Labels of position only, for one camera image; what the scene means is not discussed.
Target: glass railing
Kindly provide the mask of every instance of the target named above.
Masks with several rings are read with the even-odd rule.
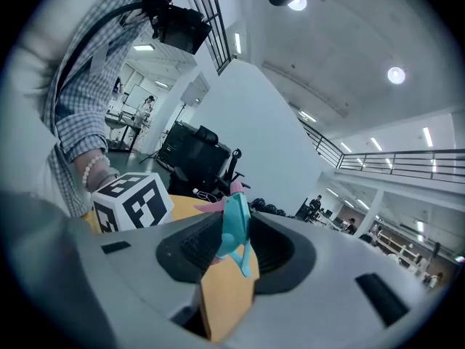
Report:
[[[337,167],[465,184],[465,149],[343,154]]]

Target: fluorescent light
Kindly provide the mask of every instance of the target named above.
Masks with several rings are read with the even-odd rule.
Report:
[[[303,10],[307,6],[307,0],[293,0],[288,4],[292,10]]]
[[[139,51],[152,51],[155,48],[151,44],[134,45],[133,48]]]
[[[417,221],[416,222],[416,227],[418,228],[418,231],[420,231],[421,233],[424,232],[423,221]]]
[[[240,35],[239,33],[234,34],[234,39],[235,39],[235,49],[238,51],[238,53],[242,53],[242,49],[240,48]]]
[[[390,68],[387,71],[387,78],[393,84],[401,84],[405,80],[405,71],[399,67]]]
[[[367,206],[365,203],[363,203],[360,199],[357,199],[360,204],[362,204],[366,209],[370,209],[369,206]]]
[[[309,114],[305,113],[304,111],[299,111],[299,114],[302,115],[306,119],[310,119],[314,123],[317,121],[317,119],[311,117]]]
[[[378,141],[376,141],[376,138],[375,137],[372,137],[371,138],[371,142],[375,144],[376,148],[380,151],[383,151],[383,148],[381,147],[381,145],[378,144]]]
[[[352,150],[350,150],[345,143],[341,143],[341,145],[342,145],[343,148],[345,148],[350,153],[352,152]]]
[[[431,139],[431,135],[429,134],[429,129],[428,127],[423,128],[423,133],[426,138],[426,143],[428,144],[429,148],[433,147],[433,140]]]
[[[334,191],[332,191],[330,188],[326,188],[326,190],[329,191],[331,194],[333,194],[333,195],[339,197],[339,195],[337,195],[336,193],[334,193]]]

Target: white cube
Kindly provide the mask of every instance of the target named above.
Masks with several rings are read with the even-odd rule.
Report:
[[[158,173],[126,173],[92,193],[92,201],[103,233],[167,222],[174,207]]]

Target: staircase railing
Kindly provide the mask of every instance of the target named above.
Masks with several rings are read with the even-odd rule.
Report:
[[[342,157],[344,156],[342,151],[340,151],[336,145],[334,145],[325,136],[319,133],[319,131],[313,129],[304,121],[300,119],[299,121],[302,123],[302,126],[304,127],[308,137],[310,137],[312,140],[312,144],[315,146],[315,150],[317,151],[318,155],[325,159],[334,168],[337,168],[341,162]]]
[[[211,59],[220,74],[231,62],[230,49],[227,44],[225,25],[218,0],[193,0],[195,8],[203,14],[205,21],[211,26],[206,39]]]
[[[465,184],[465,149],[343,154],[337,168]]]

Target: plaid shirt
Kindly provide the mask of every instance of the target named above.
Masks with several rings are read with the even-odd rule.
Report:
[[[108,150],[105,139],[105,114],[116,78],[124,64],[132,42],[148,24],[147,19],[120,24],[115,18],[87,44],[80,54],[57,101],[57,82],[74,48],[87,31],[104,15],[123,5],[139,0],[103,0],[83,19],[50,86],[44,107],[43,121],[56,135],[56,145],[49,155],[49,165],[72,217],[89,210],[76,187],[70,164],[74,158],[94,149]],[[103,69],[91,71],[95,53],[108,46]]]

